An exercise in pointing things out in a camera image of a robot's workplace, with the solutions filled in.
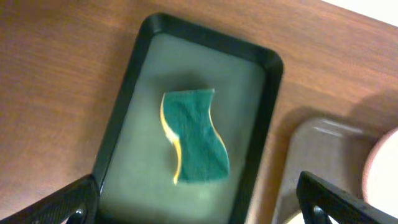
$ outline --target black tray edge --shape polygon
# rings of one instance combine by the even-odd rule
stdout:
[[[127,66],[92,172],[98,183],[99,190],[102,192],[104,178],[114,148],[116,147],[124,117],[127,113],[132,94],[134,93],[134,87],[149,44],[153,36],[158,33],[174,35],[190,42],[219,50],[220,52],[245,58],[258,63],[265,71],[266,81],[246,156],[246,165],[241,175],[238,193],[229,219],[229,223],[244,223],[262,157],[260,155],[262,155],[264,150],[268,129],[271,124],[272,112],[282,80],[284,70],[282,59],[273,50],[250,44],[164,13],[156,13],[148,16],[139,29],[129,65]]]

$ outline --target sponge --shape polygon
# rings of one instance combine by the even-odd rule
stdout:
[[[201,183],[229,176],[229,159],[210,116],[214,89],[163,95],[160,121],[177,151],[173,182]]]

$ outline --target brown table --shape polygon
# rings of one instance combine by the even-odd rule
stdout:
[[[319,0],[0,3],[0,218],[91,171],[141,22],[167,12],[285,65],[249,221],[269,223],[289,137],[311,116],[398,126],[398,28]]]

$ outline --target gray tray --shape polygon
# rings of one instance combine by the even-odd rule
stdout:
[[[303,170],[362,198],[364,163],[381,135],[325,118],[302,123],[290,140],[272,224],[285,222],[300,209],[295,188]]]

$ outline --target wooden table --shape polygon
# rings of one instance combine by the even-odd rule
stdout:
[[[249,223],[270,222],[303,120],[398,126],[398,28],[318,0],[16,2],[0,3],[0,218],[91,172],[137,31],[154,12],[284,61]]]

